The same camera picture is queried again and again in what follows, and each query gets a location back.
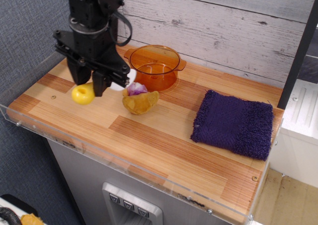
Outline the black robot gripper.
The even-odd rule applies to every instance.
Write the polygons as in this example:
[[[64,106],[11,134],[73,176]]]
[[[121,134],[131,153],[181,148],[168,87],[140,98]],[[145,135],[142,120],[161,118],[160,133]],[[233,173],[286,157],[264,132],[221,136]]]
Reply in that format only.
[[[107,23],[101,22],[94,28],[80,24],[70,17],[71,31],[56,30],[53,37],[56,51],[67,57],[67,64],[76,85],[93,80],[96,97],[114,82],[122,87],[129,83],[130,67],[116,50],[117,20],[113,17]]]

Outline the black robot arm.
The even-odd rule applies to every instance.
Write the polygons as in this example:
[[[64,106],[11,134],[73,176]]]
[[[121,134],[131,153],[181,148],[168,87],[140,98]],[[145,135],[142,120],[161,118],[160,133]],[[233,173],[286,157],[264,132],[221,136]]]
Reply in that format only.
[[[89,79],[94,94],[101,97],[112,83],[125,88],[130,82],[130,67],[117,53],[116,47],[127,45],[117,40],[118,21],[132,29],[129,20],[118,12],[123,0],[68,0],[71,31],[56,30],[56,51],[67,58],[76,85]]]

